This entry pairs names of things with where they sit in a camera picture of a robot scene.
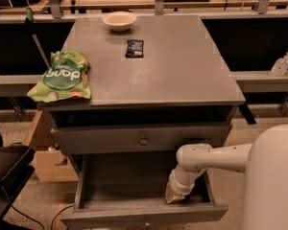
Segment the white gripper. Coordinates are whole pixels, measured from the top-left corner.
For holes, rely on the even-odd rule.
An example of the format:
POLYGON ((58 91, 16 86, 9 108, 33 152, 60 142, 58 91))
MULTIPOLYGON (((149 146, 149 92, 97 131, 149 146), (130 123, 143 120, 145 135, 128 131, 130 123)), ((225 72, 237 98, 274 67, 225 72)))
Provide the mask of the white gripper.
POLYGON ((169 182, 166 185, 165 201, 173 204, 185 199, 193 188, 195 181, 202 175, 202 171, 187 171, 181 166, 176 166, 169 175, 169 182))

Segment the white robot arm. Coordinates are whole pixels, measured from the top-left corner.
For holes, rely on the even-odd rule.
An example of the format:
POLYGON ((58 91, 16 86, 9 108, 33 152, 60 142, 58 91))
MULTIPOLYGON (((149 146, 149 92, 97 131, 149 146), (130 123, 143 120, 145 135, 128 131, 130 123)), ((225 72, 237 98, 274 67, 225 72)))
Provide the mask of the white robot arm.
POLYGON ((245 175, 241 230, 288 230, 288 124, 273 126, 251 144, 180 147, 166 187, 168 204, 185 199, 209 168, 245 175))

